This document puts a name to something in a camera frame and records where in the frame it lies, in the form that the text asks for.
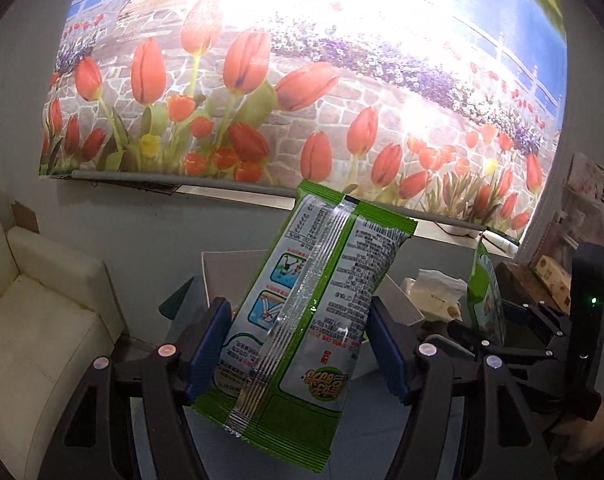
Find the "white railing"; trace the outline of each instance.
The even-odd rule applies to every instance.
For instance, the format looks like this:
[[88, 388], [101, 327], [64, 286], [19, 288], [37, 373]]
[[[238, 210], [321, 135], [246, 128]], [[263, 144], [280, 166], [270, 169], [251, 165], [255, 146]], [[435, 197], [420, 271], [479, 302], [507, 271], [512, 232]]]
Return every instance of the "white railing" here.
[[[97, 12], [98, 10], [104, 13], [104, 18], [100, 22], [100, 27], [111, 27], [111, 25], [115, 24], [122, 7], [124, 7], [127, 2], [127, 0], [101, 0], [96, 4], [87, 7], [86, 4], [88, 1], [89, 0], [73, 0], [71, 2], [71, 7], [76, 5], [79, 5], [79, 7], [75, 14], [66, 19], [66, 27], [70, 27], [74, 23], [81, 24], [86, 20], [94, 20], [99, 14], [99, 12]], [[79, 35], [82, 31], [82, 27], [73, 29], [71, 35]]]
[[[557, 120], [560, 116], [560, 104], [562, 103], [562, 95], [555, 99], [551, 95], [551, 92], [546, 88], [546, 86], [544, 86], [540, 82], [540, 80], [538, 80], [538, 66], [535, 65], [533, 67], [533, 72], [531, 72], [511, 50], [504, 46], [504, 34], [502, 32], [500, 33], [500, 37], [496, 40], [488, 32], [483, 31], [474, 23], [468, 22], [467, 20], [459, 16], [452, 15], [452, 17], [458, 22], [465, 25], [466, 27], [470, 28], [476, 34], [476, 41], [478, 38], [482, 37], [489, 43], [491, 43], [496, 49], [495, 59], [498, 63], [502, 64], [502, 59], [505, 56], [508, 57], [531, 80], [531, 85], [527, 87], [522, 81], [518, 79], [518, 75], [515, 74], [516, 81], [519, 83], [520, 88], [525, 93], [523, 97], [529, 102], [536, 102], [550, 117], [553, 118], [554, 123], [551, 125], [553, 126], [551, 128], [551, 131], [553, 131], [556, 128]], [[553, 112], [548, 110], [546, 105], [536, 96], [536, 92], [538, 89], [540, 89], [544, 93], [548, 101], [556, 108]]]

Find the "plastic packaging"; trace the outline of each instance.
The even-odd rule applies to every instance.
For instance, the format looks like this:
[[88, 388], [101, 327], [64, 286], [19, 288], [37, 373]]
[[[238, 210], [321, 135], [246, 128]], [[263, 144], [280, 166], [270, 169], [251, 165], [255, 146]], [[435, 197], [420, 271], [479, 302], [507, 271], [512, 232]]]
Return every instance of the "plastic packaging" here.
[[194, 408], [322, 471], [373, 291], [417, 222], [304, 181]]
[[506, 329], [502, 298], [495, 269], [482, 238], [477, 244], [473, 268], [468, 279], [466, 306], [473, 325], [484, 332], [494, 343], [504, 345]]
[[406, 287], [412, 303], [420, 309], [427, 321], [459, 319], [458, 300], [466, 292], [466, 282], [438, 270], [420, 269], [415, 282]]

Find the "white leather chair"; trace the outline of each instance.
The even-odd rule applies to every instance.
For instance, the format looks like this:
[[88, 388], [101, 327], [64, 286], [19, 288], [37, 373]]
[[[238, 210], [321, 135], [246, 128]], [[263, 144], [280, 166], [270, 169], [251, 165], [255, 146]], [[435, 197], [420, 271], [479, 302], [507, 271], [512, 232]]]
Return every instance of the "white leather chair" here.
[[0, 225], [0, 460], [16, 480], [36, 480], [77, 383], [123, 328], [102, 261]]

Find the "poster rod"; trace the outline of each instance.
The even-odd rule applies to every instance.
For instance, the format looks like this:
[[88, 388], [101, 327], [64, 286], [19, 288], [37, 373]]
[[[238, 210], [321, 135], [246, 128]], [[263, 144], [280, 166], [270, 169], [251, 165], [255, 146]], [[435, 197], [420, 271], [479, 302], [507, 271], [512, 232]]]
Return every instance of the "poster rod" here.
[[[245, 182], [234, 182], [233, 180], [216, 180], [213, 178], [200, 178], [197, 176], [183, 175], [165, 175], [159, 173], [123, 173], [120, 171], [97, 171], [97, 170], [73, 170], [71, 178], [75, 180], [101, 180], [101, 181], [125, 181], [125, 182], [153, 182], [155, 184], [173, 184], [174, 186], [199, 186], [210, 187], [214, 189], [230, 189], [233, 191], [244, 191], [248, 193], [259, 193], [272, 196], [282, 196], [286, 198], [295, 198], [296, 190], [282, 186], [260, 186], [258, 184], [247, 184]], [[458, 220], [457, 218], [448, 218], [442, 215], [407, 209], [405, 207], [381, 204], [375, 202], [375, 205], [394, 211], [403, 216], [409, 216], [416, 220], [435, 222], [436, 224], [449, 225], [470, 229], [473, 231], [484, 231], [483, 225], [472, 224]]]

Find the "red tulip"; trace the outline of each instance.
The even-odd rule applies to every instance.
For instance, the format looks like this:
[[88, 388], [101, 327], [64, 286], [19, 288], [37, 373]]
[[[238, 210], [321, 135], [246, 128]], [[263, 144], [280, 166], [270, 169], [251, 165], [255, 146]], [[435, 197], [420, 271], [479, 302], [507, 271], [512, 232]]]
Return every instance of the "red tulip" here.
[[428, 171], [419, 171], [402, 179], [400, 182], [399, 196], [402, 200], [413, 198], [419, 192], [424, 190], [426, 183], [429, 181]]
[[371, 182], [376, 187], [386, 187], [396, 179], [402, 163], [402, 146], [389, 144], [376, 157], [371, 168]]
[[199, 153], [188, 153], [184, 157], [184, 171], [189, 176], [200, 176], [207, 169], [208, 159]]
[[468, 173], [469, 167], [470, 164], [467, 158], [459, 158], [453, 171], [457, 176], [463, 176]]
[[231, 124], [228, 138], [242, 162], [264, 164], [269, 157], [269, 145], [262, 134], [248, 124]]
[[315, 103], [338, 84], [339, 77], [331, 63], [311, 63], [285, 75], [277, 85], [280, 109], [295, 112]]
[[511, 189], [511, 183], [513, 182], [513, 171], [508, 168], [502, 172], [500, 180], [498, 181], [498, 187], [496, 188], [496, 197], [502, 198], [506, 196]]
[[233, 170], [233, 178], [237, 182], [255, 184], [262, 178], [262, 167], [254, 162], [241, 162]]
[[531, 218], [531, 213], [520, 213], [519, 215], [515, 215], [511, 219], [511, 229], [514, 231], [519, 231], [526, 224], [528, 224], [528, 220]]
[[378, 135], [378, 111], [364, 108], [349, 126], [346, 147], [351, 155], [361, 157], [368, 153]]
[[509, 137], [504, 132], [500, 132], [500, 134], [498, 135], [498, 146], [503, 152], [508, 152], [514, 145], [515, 143], [513, 142], [511, 137]]
[[224, 59], [223, 80], [231, 92], [250, 94], [266, 78], [271, 54], [271, 35], [246, 30], [229, 47]]
[[191, 121], [191, 135], [196, 139], [204, 139], [213, 131], [213, 121], [204, 116], [197, 116]]
[[173, 94], [167, 97], [166, 108], [169, 112], [169, 119], [174, 123], [181, 123], [195, 111], [195, 101], [185, 95]]
[[102, 93], [102, 74], [92, 57], [81, 60], [74, 72], [76, 89], [85, 101], [95, 101]]
[[426, 142], [424, 142], [422, 139], [418, 139], [413, 136], [409, 136], [409, 138], [406, 139], [406, 145], [409, 148], [410, 152], [415, 155], [419, 155], [420, 153], [422, 153], [422, 150], [426, 148]]
[[64, 136], [62, 149], [66, 156], [71, 156], [77, 151], [79, 146], [80, 122], [77, 119], [77, 115], [72, 115], [68, 118], [68, 122], [66, 123], [66, 135]]
[[53, 99], [48, 106], [48, 126], [57, 134], [62, 131], [62, 108], [60, 107], [60, 99]]
[[535, 153], [527, 155], [527, 189], [535, 194], [542, 189], [542, 170]]
[[237, 158], [236, 150], [222, 146], [213, 154], [213, 164], [218, 170], [229, 170], [240, 160]]
[[513, 208], [515, 208], [515, 203], [518, 201], [518, 194], [511, 193], [509, 197], [504, 201], [502, 207], [500, 208], [500, 218], [506, 220], [510, 218], [513, 213]]
[[466, 141], [466, 145], [469, 148], [473, 149], [477, 144], [478, 137], [478, 133], [475, 130], [467, 133], [466, 137], [464, 138], [464, 140]]
[[473, 208], [476, 211], [483, 211], [486, 206], [489, 205], [489, 198], [491, 196], [491, 186], [488, 184], [482, 184], [482, 187], [476, 194], [476, 199], [473, 202]]
[[60, 81], [60, 74], [54, 72], [51, 74], [51, 77], [48, 78], [48, 89], [51, 90], [58, 81]]
[[160, 44], [156, 38], [140, 43], [131, 66], [133, 97], [141, 105], [155, 103], [166, 89], [166, 68]]
[[82, 146], [83, 162], [88, 162], [89, 160], [93, 160], [95, 158], [102, 147], [104, 137], [106, 137], [106, 134], [101, 128], [96, 128], [89, 134], [84, 141], [84, 145]]
[[493, 126], [492, 124], [485, 123], [482, 125], [482, 139], [485, 143], [491, 144], [495, 136], [498, 134], [497, 126]]
[[331, 174], [333, 154], [329, 137], [324, 132], [312, 133], [304, 143], [300, 156], [302, 178], [322, 182]]
[[192, 56], [202, 56], [218, 42], [221, 30], [218, 0], [198, 0], [182, 25], [182, 47]]
[[442, 158], [442, 163], [448, 164], [449, 162], [453, 162], [456, 160], [456, 155], [458, 154], [458, 149], [455, 146], [451, 146], [450, 144], [444, 144], [440, 148], [440, 156]]
[[425, 148], [420, 153], [420, 166], [425, 170], [438, 171], [442, 167], [442, 156], [433, 148]]
[[46, 156], [48, 153], [48, 131], [46, 128], [42, 128], [42, 156]]

